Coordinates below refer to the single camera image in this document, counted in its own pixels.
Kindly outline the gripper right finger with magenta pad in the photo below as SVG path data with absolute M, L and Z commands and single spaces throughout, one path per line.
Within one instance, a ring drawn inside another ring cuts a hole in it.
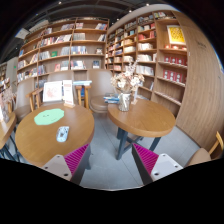
M 132 155 L 144 185 L 182 169 L 169 155 L 156 154 L 136 143 L 132 144 Z

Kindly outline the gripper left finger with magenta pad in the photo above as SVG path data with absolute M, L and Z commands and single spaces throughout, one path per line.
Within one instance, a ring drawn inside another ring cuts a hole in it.
M 79 185 L 85 169 L 90 167 L 89 157 L 90 145 L 86 144 L 65 156 L 55 155 L 42 169 Z

